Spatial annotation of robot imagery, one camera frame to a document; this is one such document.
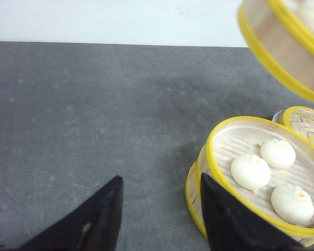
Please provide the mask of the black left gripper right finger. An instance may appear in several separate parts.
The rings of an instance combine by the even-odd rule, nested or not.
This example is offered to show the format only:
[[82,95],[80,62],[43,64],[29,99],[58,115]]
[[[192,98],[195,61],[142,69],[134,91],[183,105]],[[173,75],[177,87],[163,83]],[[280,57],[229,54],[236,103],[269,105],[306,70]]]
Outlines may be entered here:
[[201,174],[201,209],[211,250],[307,250]]

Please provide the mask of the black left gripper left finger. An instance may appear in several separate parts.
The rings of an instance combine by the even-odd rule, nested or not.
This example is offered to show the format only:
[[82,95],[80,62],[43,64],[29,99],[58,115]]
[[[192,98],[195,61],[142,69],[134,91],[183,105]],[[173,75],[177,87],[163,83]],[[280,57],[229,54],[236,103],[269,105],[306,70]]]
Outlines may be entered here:
[[115,250],[124,182],[115,176],[67,216],[18,250]]

